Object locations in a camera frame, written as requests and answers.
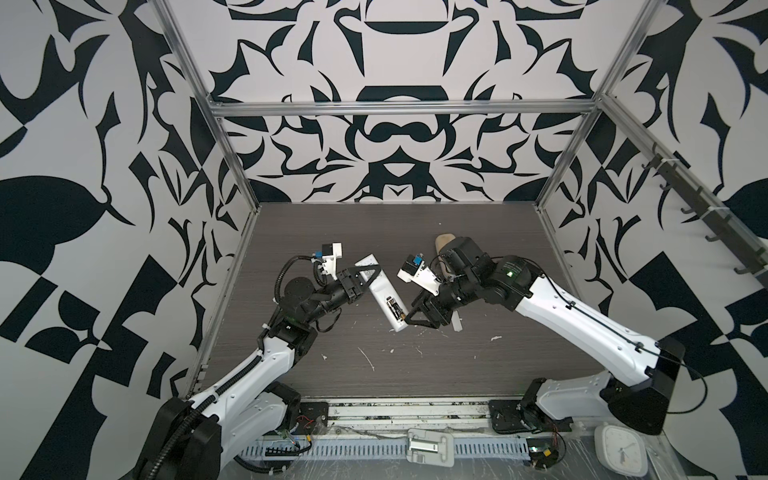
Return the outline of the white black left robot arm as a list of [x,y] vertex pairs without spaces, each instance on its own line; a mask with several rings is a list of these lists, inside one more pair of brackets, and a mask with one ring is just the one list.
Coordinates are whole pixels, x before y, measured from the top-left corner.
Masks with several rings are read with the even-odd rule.
[[320,319],[367,293],[380,273],[372,264],[345,269],[322,286],[306,277],[276,280],[277,306],[255,351],[211,387],[162,405],[132,478],[216,479],[258,438],[292,429],[301,396],[280,377],[309,351]]

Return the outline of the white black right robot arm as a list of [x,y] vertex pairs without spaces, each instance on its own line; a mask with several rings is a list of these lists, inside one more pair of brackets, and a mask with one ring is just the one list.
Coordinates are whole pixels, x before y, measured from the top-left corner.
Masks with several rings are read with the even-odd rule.
[[533,260],[493,257],[469,237],[451,239],[435,260],[437,269],[410,255],[398,272],[421,289],[407,324],[438,329],[459,308],[482,300],[549,328],[603,368],[570,380],[538,378],[518,401],[490,401],[495,432],[554,432],[576,418],[608,417],[643,434],[662,432],[683,366],[682,344],[621,325],[557,285]]

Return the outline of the white battery compartment cover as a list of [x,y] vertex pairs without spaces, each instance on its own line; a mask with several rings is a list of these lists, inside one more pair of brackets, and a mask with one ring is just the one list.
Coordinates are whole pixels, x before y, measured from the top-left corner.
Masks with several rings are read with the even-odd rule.
[[451,325],[455,332],[461,332],[463,330],[462,319],[458,311],[452,312]]

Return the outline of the white remote control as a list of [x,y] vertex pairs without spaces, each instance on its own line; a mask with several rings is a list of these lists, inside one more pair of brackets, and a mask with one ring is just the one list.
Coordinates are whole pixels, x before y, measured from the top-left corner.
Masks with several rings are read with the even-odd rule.
[[[377,279],[370,285],[368,291],[370,292],[374,300],[379,305],[382,313],[390,323],[392,329],[395,332],[400,332],[404,330],[407,327],[407,324],[403,321],[403,317],[408,314],[408,309],[404,304],[404,302],[402,301],[402,299],[400,298],[400,295],[395,290],[392,282],[387,277],[386,273],[383,270],[383,267],[379,264],[376,257],[373,254],[369,254],[363,259],[357,261],[355,263],[355,266],[380,266],[382,268],[381,273],[379,274]],[[387,304],[388,297],[393,297],[395,301],[399,304],[402,310],[400,320],[397,320],[393,316],[392,311],[389,309],[389,306]]]

